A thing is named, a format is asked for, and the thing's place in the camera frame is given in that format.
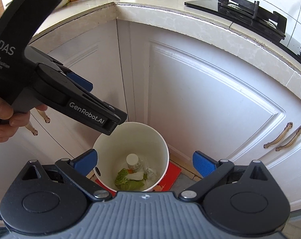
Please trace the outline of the person's left hand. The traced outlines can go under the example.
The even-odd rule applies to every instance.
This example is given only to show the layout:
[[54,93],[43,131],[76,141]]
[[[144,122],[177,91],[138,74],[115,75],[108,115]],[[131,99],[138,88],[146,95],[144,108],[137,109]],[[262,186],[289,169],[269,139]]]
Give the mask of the person's left hand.
[[12,107],[0,98],[0,119],[6,122],[0,125],[0,143],[6,142],[18,130],[29,123],[30,111],[27,113],[14,113]]

